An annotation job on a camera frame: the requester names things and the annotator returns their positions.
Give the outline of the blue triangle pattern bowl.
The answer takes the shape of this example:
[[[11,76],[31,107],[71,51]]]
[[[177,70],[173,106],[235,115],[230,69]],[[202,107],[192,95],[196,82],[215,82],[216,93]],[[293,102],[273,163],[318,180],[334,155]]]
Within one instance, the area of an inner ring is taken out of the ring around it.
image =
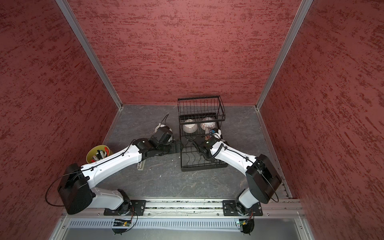
[[[200,123],[200,127],[205,132],[209,132],[210,130],[215,129],[217,125],[214,118],[206,117],[203,119],[203,122]]]

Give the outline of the pink striped bowl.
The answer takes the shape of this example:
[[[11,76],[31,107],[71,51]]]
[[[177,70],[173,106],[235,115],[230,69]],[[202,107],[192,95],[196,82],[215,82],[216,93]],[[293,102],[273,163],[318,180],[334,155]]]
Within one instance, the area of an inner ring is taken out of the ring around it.
[[[199,126],[192,119],[185,120],[182,125],[182,129],[187,134],[195,133],[198,130]]]

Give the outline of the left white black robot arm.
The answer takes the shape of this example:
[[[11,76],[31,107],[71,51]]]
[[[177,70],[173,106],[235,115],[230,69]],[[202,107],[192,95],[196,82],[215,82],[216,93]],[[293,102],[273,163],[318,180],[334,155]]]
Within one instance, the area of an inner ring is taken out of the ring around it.
[[[179,153],[182,148],[180,140],[162,144],[154,138],[142,138],[133,140],[128,147],[98,162],[83,166],[72,164],[57,179],[60,181],[58,193],[63,202],[62,207],[69,215],[86,209],[105,209],[116,215],[127,215],[132,212],[128,195],[121,189],[111,191],[97,185],[124,168],[151,157]]]

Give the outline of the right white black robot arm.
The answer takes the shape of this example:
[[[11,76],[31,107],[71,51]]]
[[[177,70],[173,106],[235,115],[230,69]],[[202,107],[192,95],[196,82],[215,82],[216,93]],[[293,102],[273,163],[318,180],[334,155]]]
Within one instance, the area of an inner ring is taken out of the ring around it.
[[[255,204],[279,201],[277,189],[282,179],[270,159],[261,154],[248,155],[228,146],[214,135],[205,135],[201,141],[188,140],[206,161],[220,160],[241,172],[248,187],[237,198],[238,211],[248,210]]]

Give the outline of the aluminium front rail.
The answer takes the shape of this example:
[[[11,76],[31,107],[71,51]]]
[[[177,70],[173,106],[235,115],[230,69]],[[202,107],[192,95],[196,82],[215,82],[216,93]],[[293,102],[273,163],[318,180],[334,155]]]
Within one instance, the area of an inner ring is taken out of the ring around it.
[[[146,200],[144,218],[248,218],[224,216],[223,199],[142,199]],[[300,200],[280,199],[261,204],[263,215],[252,218],[296,219],[306,218]]]

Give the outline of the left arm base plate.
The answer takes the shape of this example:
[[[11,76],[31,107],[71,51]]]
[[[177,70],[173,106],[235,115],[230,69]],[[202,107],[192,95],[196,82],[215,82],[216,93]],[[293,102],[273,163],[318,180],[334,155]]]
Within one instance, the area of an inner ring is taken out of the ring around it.
[[[133,216],[137,214],[138,216],[142,216],[144,214],[146,208],[146,200],[124,200],[123,203],[116,209],[104,210],[104,216]]]

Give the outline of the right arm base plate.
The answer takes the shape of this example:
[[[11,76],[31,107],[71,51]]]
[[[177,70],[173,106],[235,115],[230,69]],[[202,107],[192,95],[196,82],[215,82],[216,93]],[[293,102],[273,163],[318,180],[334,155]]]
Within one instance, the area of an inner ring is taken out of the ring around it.
[[[222,203],[224,216],[259,217],[263,215],[260,203],[256,203],[250,208],[246,208],[237,200],[223,200]]]

